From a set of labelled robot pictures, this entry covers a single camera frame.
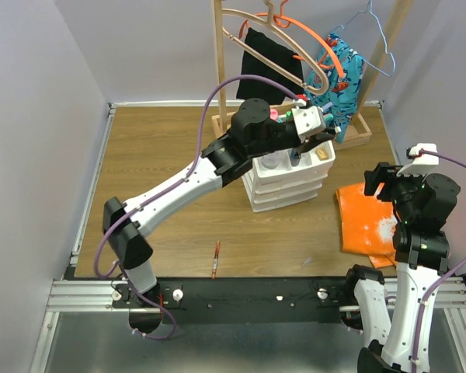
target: wooden pole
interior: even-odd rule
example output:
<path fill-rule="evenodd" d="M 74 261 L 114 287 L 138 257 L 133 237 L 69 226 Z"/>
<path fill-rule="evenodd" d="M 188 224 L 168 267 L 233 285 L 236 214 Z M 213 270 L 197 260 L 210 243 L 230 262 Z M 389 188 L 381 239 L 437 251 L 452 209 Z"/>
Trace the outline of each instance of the wooden pole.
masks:
<path fill-rule="evenodd" d="M 390 16 L 388 17 L 387 24 L 384 28 L 384 34 L 387 38 L 388 50 L 390 51 L 394 45 L 395 38 L 402 28 L 405 17 L 408 15 L 409 10 L 411 10 L 413 0 L 395 0 L 394 8 L 391 10 Z M 385 53 L 385 44 L 380 38 L 376 47 L 374 48 L 373 55 L 371 56 L 370 63 L 374 66 L 381 68 L 385 58 L 387 57 Z M 378 72 L 376 69 L 367 66 L 366 71 L 364 72 L 363 80 L 360 83 L 360 90 L 357 96 L 357 112 L 352 118 L 352 122 L 355 123 L 356 120 L 359 120 L 358 116 L 362 110 L 364 103 L 366 102 L 367 95 L 371 92 L 374 83 L 378 77 Z"/>
<path fill-rule="evenodd" d="M 222 0 L 212 0 L 214 13 L 214 50 L 216 55 L 217 83 L 222 83 L 224 73 L 224 38 L 223 38 L 223 5 Z M 219 130 L 224 133 L 226 126 L 226 89 L 219 91 Z"/>

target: marker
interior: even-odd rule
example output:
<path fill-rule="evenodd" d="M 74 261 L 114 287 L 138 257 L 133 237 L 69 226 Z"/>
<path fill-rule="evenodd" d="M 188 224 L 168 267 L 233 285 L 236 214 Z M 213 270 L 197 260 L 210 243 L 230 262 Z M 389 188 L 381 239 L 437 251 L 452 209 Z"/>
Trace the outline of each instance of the marker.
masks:
<path fill-rule="evenodd" d="M 219 249 L 221 248 L 221 244 L 219 241 L 216 242 L 216 253 L 214 254 L 214 262 L 212 263 L 212 279 L 216 278 L 216 270 L 217 270 L 217 258 L 219 257 Z"/>

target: gray floor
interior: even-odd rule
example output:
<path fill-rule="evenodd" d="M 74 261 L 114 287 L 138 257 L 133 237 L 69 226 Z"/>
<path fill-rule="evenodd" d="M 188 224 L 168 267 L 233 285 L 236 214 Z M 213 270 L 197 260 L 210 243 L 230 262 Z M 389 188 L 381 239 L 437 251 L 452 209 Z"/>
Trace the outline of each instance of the gray floor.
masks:
<path fill-rule="evenodd" d="M 355 372 L 363 337 L 335 324 L 185 325 L 164 342 L 132 336 L 124 313 L 66 313 L 51 373 Z M 435 310 L 431 371 L 462 371 L 443 310 Z"/>

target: blue wire hanger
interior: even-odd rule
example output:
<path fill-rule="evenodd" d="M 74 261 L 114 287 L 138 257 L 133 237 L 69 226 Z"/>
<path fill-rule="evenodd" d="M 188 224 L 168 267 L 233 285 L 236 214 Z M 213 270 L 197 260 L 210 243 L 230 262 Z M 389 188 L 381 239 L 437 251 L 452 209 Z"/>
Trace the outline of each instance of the blue wire hanger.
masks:
<path fill-rule="evenodd" d="M 391 73 L 388 74 L 385 71 L 383 71 L 383 70 L 379 69 L 378 67 L 374 66 L 373 64 L 371 64 L 368 60 L 364 59 L 364 62 L 366 62 L 372 68 L 375 68 L 376 70 L 378 70 L 381 74 L 390 77 L 395 72 L 395 58 L 394 58 L 393 53 L 388 51 L 387 38 L 385 37 L 385 34 L 383 32 L 383 27 L 381 27 L 380 19 L 378 18 L 378 16 L 376 14 L 373 13 L 373 0 L 369 0 L 369 2 L 367 2 L 366 10 L 360 10 L 359 12 L 357 12 L 351 19 L 349 19 L 349 21 L 345 25 L 340 25 L 340 26 L 335 27 L 333 29 L 332 33 L 335 32 L 339 28 L 342 28 L 342 30 L 345 30 L 347 28 L 347 26 L 349 25 L 349 23 L 351 23 L 354 20 L 354 18 L 356 18 L 359 14 L 366 14 L 366 13 L 370 13 L 376 19 L 376 22 L 378 24 L 378 28 L 380 29 L 381 37 L 383 38 L 383 43 L 385 45 L 385 53 L 386 53 L 386 55 L 390 56 L 392 64 L 393 64 L 393 68 L 391 70 Z"/>

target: folded orange fabric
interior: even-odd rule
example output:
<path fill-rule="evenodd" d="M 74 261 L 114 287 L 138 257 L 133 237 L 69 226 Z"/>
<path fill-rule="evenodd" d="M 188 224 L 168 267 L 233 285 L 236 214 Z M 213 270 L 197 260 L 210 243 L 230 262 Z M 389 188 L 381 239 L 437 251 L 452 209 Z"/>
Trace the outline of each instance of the folded orange fabric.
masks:
<path fill-rule="evenodd" d="M 375 268 L 395 265 L 395 219 L 390 203 L 364 196 L 364 183 L 336 191 L 342 219 L 342 251 L 365 254 Z"/>

